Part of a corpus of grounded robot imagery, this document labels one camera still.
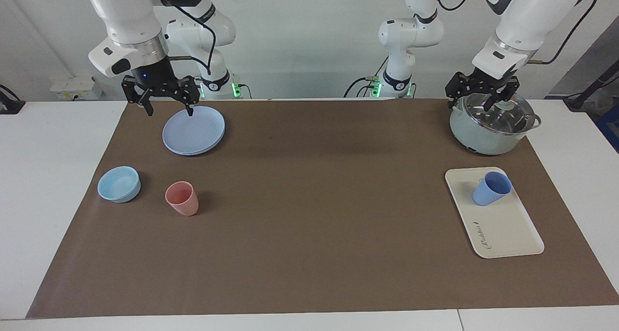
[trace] plate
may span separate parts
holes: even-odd
[[[163,144],[179,155],[199,155],[214,148],[223,138],[223,115],[208,106],[196,106],[193,116],[186,110],[173,115],[163,128]]]

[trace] ribbed blue cup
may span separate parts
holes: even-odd
[[[513,186],[509,178],[496,171],[491,171],[479,183],[473,192],[473,201],[479,206],[486,206],[511,192]]]

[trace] pink cup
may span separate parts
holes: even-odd
[[[179,181],[165,191],[165,201],[183,216],[195,215],[198,209],[197,196],[191,183]]]

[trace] pot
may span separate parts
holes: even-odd
[[[489,94],[473,93],[458,99],[449,126],[467,150],[498,155],[513,150],[528,131],[539,127],[542,119],[520,95],[494,104],[484,111]]]

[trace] white tray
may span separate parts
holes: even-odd
[[[544,242],[514,189],[488,206],[473,201],[473,191],[486,173],[497,167],[448,170],[445,180],[475,252],[482,258],[537,255]]]

